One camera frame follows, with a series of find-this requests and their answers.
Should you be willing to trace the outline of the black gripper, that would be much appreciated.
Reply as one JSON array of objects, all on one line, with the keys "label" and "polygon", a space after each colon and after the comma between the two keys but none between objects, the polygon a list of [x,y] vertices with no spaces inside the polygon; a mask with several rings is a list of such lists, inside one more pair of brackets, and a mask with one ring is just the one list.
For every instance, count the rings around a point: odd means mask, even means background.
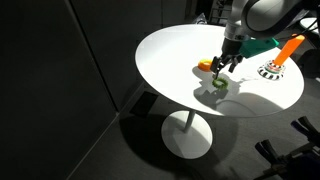
[{"label": "black gripper", "polygon": [[231,61],[231,65],[228,69],[232,73],[235,67],[242,62],[243,56],[240,54],[240,48],[242,47],[241,41],[233,41],[227,38],[224,39],[222,45],[222,55],[221,57],[215,56],[212,60],[210,70],[213,73],[213,79],[217,79],[220,70],[223,68],[223,64],[227,64]]}]

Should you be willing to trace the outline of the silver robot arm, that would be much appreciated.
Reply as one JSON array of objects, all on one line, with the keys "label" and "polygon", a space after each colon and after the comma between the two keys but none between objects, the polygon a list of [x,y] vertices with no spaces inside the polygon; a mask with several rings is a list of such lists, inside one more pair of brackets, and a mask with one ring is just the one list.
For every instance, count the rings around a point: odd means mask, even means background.
[{"label": "silver robot arm", "polygon": [[231,64],[233,72],[242,61],[240,47],[251,37],[274,37],[289,25],[300,20],[304,11],[319,13],[320,0],[233,0],[224,31],[222,54],[215,56],[210,70],[217,79],[219,72]]}]

